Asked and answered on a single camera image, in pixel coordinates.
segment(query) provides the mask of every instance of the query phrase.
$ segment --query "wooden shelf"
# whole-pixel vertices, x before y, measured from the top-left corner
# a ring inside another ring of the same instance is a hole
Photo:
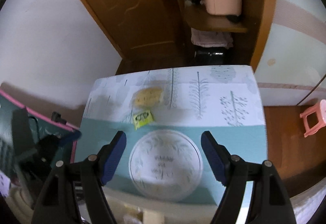
[[[210,15],[205,6],[185,2],[184,20],[191,27],[200,31],[246,33],[248,28],[242,23],[232,23],[225,16]]]

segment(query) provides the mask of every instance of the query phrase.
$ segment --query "pink stool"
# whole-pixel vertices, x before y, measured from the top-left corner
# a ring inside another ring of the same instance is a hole
[[[316,112],[318,123],[313,127],[309,127],[307,116]],[[320,102],[307,108],[303,113],[300,114],[300,117],[304,120],[304,127],[306,133],[304,137],[315,134],[320,128],[326,126],[326,100],[322,99]]]

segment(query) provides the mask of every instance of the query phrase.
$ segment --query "wall stripe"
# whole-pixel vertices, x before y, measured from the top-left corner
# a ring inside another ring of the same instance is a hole
[[[326,24],[294,3],[276,0],[273,23],[294,29],[326,44]]]
[[[258,82],[259,88],[281,88],[281,89],[295,89],[295,90],[306,90],[311,91],[314,86],[306,85],[295,85],[295,84],[285,84],[285,83],[271,83],[271,82]],[[315,91],[326,92],[326,88],[317,87]]]

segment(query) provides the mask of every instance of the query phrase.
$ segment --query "tablecloth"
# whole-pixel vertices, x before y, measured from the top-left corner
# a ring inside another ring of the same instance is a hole
[[[151,109],[155,122],[134,129],[131,99],[147,87],[162,87],[163,102]],[[130,174],[134,146],[153,131],[175,131],[195,144],[202,158],[202,174],[195,189],[177,202],[219,204],[225,187],[215,180],[200,146],[203,131],[245,161],[267,159],[267,137],[260,94],[250,66],[201,66],[151,70],[95,81],[84,111],[75,161],[97,153],[118,130],[127,146],[108,187],[144,195]],[[249,206],[252,184],[247,183],[242,206]]]

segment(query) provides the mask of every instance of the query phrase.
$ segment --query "white plate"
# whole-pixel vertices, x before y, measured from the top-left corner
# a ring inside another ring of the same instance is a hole
[[[135,144],[129,174],[146,197],[179,201],[200,183],[203,159],[194,142],[178,131],[156,130]]]

